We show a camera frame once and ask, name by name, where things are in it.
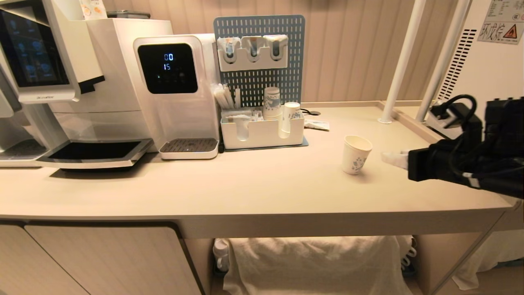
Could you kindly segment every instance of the stack of paper cups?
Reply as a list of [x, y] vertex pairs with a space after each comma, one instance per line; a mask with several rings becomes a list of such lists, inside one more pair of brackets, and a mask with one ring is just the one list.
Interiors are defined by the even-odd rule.
[[365, 138], [348, 135], [344, 138], [344, 153], [342, 154], [342, 170], [347, 174], [358, 174], [373, 145]]
[[300, 111], [300, 104], [298, 102], [286, 102], [284, 104], [284, 112], [282, 115], [282, 133], [285, 137], [289, 136], [291, 132], [291, 120], [300, 118], [302, 112]]
[[264, 89], [264, 108], [262, 109], [264, 120], [279, 120], [282, 118], [280, 108], [280, 89], [278, 87], [266, 87]]

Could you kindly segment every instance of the digital display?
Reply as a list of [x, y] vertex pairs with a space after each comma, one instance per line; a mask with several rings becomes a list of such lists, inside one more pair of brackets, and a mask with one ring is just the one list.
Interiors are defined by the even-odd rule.
[[198, 90], [193, 50], [188, 44], [138, 47], [147, 89], [154, 94], [195, 93]]
[[0, 43], [19, 87], [69, 83], [41, 1], [0, 5]]

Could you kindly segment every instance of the cabinet door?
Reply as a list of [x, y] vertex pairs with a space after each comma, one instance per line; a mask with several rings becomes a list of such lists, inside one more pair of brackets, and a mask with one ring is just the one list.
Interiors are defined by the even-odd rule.
[[0, 225], [0, 294], [89, 295], [16, 225]]
[[90, 295], [202, 294], [175, 230], [119, 225], [25, 229]]

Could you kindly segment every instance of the drip tray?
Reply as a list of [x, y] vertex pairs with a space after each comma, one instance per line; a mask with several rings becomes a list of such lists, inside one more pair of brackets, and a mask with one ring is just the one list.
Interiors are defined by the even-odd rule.
[[38, 162], [65, 169], [107, 169], [133, 166], [153, 144], [152, 139], [120, 141], [68, 141]]
[[4, 152], [0, 153], [0, 166], [3, 167], [32, 167], [30, 164], [46, 152], [46, 148], [41, 146], [36, 140], [29, 139], [21, 141]]
[[166, 160], [212, 159], [218, 154], [219, 142], [214, 138], [182, 138], [166, 142], [160, 156]]

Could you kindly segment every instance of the beige countertop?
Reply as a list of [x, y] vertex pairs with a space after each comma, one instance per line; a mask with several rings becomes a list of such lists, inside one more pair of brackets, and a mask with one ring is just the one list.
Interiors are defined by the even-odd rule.
[[[315, 119], [329, 121], [331, 131], [306, 129], [307, 147], [226, 152], [212, 160], [165, 162], [149, 155], [133, 171], [118, 174], [0, 169], [0, 218], [420, 216], [512, 207], [494, 193], [438, 180], [410, 181], [407, 171], [383, 163], [383, 151], [424, 148], [428, 143], [397, 121], [378, 123], [381, 112], [376, 107], [316, 110], [322, 115]], [[347, 134], [364, 136], [374, 145], [357, 176], [340, 167]]]
[[395, 109], [402, 111], [403, 113], [407, 114], [412, 118], [415, 118], [417, 116], [417, 112], [419, 111], [419, 107], [414, 106], [395, 107]]

